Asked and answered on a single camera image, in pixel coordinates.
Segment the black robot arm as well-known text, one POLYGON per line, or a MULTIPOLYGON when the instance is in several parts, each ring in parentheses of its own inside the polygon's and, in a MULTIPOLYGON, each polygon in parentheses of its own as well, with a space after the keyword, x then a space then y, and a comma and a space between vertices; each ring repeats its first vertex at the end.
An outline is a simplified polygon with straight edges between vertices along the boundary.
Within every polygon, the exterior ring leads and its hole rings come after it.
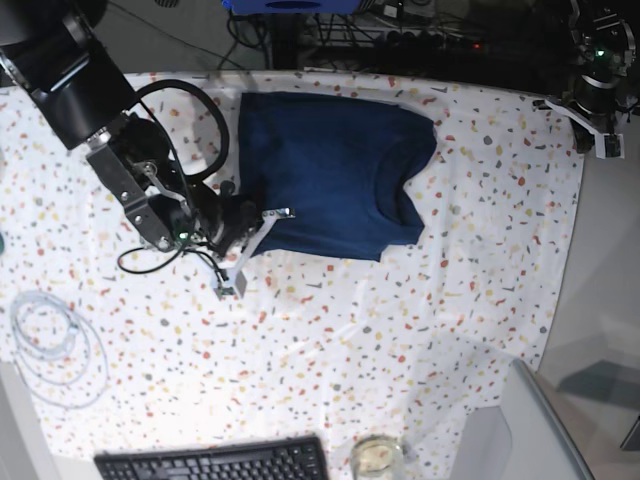
POLYGON ((578 128, 576 141, 600 159, 622 158, 619 122, 639 106, 639 92, 629 78, 639 53, 631 25, 603 1, 572 1, 568 28, 577 72, 562 106, 578 128))
POLYGON ((179 256, 207 248, 216 262, 244 243, 250 256, 267 231, 254 201, 205 181, 225 164, 230 132, 215 102, 182 80, 161 80, 134 90, 93 28, 103 1, 4 1, 1 4, 1 65, 44 116, 63 145, 85 144, 87 161, 117 197, 128 221, 151 247, 179 256), (155 115, 132 109, 165 89, 201 102, 220 134, 215 161, 186 174, 170 136, 155 115))

